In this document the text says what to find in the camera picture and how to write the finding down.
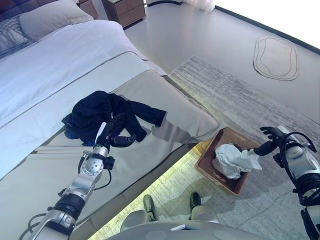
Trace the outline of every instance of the gray pillow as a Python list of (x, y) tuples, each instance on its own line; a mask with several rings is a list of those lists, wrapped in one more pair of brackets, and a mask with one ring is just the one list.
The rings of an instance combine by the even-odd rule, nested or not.
[(0, 21), (0, 59), (32, 43), (23, 36), (18, 16)]
[(74, 0), (54, 1), (20, 16), (23, 33), (33, 41), (67, 25), (91, 20), (93, 17), (82, 11)]

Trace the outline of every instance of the area rug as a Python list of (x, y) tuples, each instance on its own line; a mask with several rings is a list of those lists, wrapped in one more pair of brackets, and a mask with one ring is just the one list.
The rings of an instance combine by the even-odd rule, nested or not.
[[(196, 56), (169, 76), (230, 128), (257, 143), (268, 140), (259, 127), (284, 125), (305, 133), (316, 147), (320, 145), (318, 124)], [(199, 157), (196, 148), (191, 150), (90, 240), (118, 233), (130, 212), (143, 209), (145, 194), (153, 197), (158, 220), (186, 220), (189, 197), (194, 191), (204, 205), (217, 213), (222, 224), (271, 240), (309, 239), (300, 216), (303, 207), (292, 193), (294, 185), (271, 154), (260, 158), (262, 171), (249, 173), (239, 196), (227, 193), (198, 173), (194, 165)]]

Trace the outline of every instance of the headboard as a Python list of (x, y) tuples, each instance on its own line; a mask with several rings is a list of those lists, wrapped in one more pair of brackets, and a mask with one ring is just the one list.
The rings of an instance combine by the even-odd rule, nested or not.
[(0, 21), (29, 12), (56, 0), (0, 0)]

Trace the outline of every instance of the dark clothing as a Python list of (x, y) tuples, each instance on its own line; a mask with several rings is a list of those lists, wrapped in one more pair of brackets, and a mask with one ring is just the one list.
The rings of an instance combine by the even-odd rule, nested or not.
[(136, 135), (141, 142), (147, 132), (142, 129), (136, 116), (156, 126), (161, 126), (166, 112), (140, 102), (125, 100), (116, 94), (95, 91), (80, 100), (62, 122), (64, 134), (69, 139), (81, 139), (85, 146), (93, 146), (102, 122), (109, 122), (113, 116), (125, 113), (124, 126), (129, 134)]

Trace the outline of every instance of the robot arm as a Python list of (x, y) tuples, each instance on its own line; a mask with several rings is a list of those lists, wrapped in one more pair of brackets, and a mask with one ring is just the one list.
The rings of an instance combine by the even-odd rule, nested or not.
[(62, 190), (60, 199), (54, 207), (48, 208), (37, 230), (30, 240), (67, 240), (71, 235), (78, 217), (95, 190), (103, 169), (109, 171), (110, 180), (115, 159), (108, 156), (110, 146), (128, 147), (135, 136), (118, 136), (123, 129), (125, 115), (119, 114), (108, 123), (103, 123), (98, 131), (92, 152), (84, 151), (78, 176)]
[[(311, 240), (318, 240), (320, 236), (320, 165), (309, 153), (308, 149), (316, 152), (312, 141), (300, 132), (289, 132), (283, 126), (261, 127), (271, 141), (267, 141), (253, 151), (264, 156), (276, 148), (280, 153), (273, 156), (276, 163), (284, 168), (295, 186), (294, 193), (298, 194), (299, 202), (306, 208), (301, 217), (306, 232)], [(303, 136), (307, 142), (300, 143), (293, 135)]]

